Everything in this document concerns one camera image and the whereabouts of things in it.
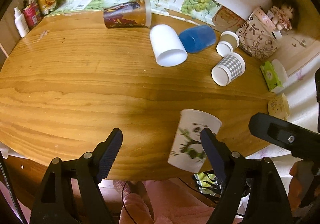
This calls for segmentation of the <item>pink clothed leg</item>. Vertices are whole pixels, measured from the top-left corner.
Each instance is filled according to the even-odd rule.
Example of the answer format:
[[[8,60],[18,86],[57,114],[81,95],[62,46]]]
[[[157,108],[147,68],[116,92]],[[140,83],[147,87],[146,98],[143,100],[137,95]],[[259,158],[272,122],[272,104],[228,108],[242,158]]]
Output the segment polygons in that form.
[[[131,182],[113,181],[123,198],[119,223],[207,223],[214,208],[171,180],[143,181],[153,215]]]

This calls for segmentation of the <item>green tissue pack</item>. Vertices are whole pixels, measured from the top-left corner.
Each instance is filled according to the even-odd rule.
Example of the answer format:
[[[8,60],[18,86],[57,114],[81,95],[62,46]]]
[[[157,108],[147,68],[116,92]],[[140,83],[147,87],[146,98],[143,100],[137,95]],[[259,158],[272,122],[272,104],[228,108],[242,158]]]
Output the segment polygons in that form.
[[[260,70],[270,92],[278,93],[283,89],[283,84],[287,82],[288,76],[279,60],[266,61],[260,66]]]

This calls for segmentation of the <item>white plastic cup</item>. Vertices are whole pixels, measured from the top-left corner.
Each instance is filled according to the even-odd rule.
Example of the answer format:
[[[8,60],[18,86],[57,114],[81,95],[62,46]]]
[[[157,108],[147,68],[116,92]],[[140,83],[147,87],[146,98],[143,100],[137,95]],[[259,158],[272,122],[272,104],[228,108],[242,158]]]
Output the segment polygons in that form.
[[[188,57],[188,53],[178,34],[166,24],[159,24],[151,28],[150,42],[159,66],[177,66],[182,64]]]

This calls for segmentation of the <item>dark printed paper cup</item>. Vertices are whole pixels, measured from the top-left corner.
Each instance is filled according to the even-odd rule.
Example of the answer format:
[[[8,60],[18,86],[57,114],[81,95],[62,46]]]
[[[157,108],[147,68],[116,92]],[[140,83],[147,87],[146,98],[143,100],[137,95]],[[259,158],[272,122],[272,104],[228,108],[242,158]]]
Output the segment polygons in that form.
[[[110,28],[128,28],[151,26],[152,14],[150,0],[131,0],[104,9],[105,26]]]

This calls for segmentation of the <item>white spray bottle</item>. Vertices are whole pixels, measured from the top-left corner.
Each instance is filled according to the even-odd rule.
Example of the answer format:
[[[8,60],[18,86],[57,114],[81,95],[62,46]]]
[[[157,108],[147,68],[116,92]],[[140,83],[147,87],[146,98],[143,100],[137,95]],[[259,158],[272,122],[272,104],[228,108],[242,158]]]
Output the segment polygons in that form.
[[[24,38],[30,31],[29,26],[25,20],[24,14],[18,7],[14,8],[15,25],[22,38]]]

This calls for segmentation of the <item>grey checked paper cup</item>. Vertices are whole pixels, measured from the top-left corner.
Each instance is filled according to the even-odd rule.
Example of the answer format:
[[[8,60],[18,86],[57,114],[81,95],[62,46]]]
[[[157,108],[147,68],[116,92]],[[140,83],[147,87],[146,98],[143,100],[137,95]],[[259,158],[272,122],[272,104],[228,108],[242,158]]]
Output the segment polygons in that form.
[[[216,84],[226,86],[243,75],[245,69],[244,59],[239,54],[232,52],[212,68],[211,75]]]

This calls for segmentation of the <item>red tin can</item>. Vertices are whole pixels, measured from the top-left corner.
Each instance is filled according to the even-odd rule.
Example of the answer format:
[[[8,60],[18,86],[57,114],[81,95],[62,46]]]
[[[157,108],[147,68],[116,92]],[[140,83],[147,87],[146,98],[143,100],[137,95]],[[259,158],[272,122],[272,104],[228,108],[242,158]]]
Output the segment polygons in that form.
[[[29,29],[34,28],[42,20],[42,15],[37,0],[26,6],[22,12]]]

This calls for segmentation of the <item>letter print fabric bag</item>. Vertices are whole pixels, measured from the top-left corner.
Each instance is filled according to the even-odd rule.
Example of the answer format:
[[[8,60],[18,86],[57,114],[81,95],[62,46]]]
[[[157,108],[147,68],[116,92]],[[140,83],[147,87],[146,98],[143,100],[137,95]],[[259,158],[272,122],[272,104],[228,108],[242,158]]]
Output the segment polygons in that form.
[[[258,7],[236,31],[239,46],[257,60],[266,60],[279,48],[279,42],[272,34],[275,29],[267,14]]]

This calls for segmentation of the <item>brown sleeve paper cup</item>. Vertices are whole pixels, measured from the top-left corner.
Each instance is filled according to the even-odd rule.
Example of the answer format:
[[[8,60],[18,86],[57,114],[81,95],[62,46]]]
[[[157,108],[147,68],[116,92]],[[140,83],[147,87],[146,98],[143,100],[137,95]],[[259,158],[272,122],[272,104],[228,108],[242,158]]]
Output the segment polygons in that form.
[[[220,35],[216,51],[221,57],[225,57],[232,53],[240,44],[240,39],[236,33],[232,31],[224,31]]]

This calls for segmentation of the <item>blue plastic cup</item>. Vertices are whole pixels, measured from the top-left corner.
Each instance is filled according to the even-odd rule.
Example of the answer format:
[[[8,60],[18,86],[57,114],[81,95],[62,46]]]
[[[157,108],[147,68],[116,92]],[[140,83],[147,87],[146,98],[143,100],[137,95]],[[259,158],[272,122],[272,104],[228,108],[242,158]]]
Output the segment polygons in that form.
[[[215,31],[208,25],[195,26],[178,35],[186,52],[194,54],[216,43]]]

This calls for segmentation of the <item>black pen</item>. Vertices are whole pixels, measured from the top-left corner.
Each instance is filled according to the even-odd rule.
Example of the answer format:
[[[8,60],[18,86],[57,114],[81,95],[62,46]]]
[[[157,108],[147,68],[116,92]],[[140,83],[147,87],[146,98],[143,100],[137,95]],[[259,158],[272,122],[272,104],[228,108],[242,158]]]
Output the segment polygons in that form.
[[[249,51],[247,51],[247,50],[245,50],[245,49],[243,49],[243,48],[240,48],[244,53],[246,53],[248,56],[250,56],[250,57],[252,57],[253,55],[249,52]]]

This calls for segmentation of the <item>white panda paper cup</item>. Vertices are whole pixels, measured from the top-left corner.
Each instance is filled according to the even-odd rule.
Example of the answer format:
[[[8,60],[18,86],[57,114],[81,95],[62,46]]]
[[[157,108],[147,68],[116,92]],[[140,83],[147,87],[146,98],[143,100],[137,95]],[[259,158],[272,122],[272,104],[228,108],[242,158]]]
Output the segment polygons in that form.
[[[221,126],[221,120],[209,113],[182,110],[168,163],[191,173],[200,172],[206,160],[206,153],[201,145],[201,131],[209,128],[217,134]]]

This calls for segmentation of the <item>brown haired doll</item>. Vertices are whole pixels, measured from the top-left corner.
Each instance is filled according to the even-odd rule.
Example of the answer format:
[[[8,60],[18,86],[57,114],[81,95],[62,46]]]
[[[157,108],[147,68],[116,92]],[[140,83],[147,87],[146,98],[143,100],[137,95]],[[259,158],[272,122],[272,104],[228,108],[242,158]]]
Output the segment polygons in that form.
[[[299,9],[295,0],[271,0],[267,16],[277,31],[296,29],[299,23]]]

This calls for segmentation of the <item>cream ceramic mug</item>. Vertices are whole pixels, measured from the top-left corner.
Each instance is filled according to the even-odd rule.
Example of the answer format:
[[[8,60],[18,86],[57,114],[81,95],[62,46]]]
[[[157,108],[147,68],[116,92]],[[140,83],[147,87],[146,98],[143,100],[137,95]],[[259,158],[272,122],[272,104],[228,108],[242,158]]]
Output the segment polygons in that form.
[[[268,114],[287,121],[290,116],[289,102],[285,94],[278,95],[267,104]]]

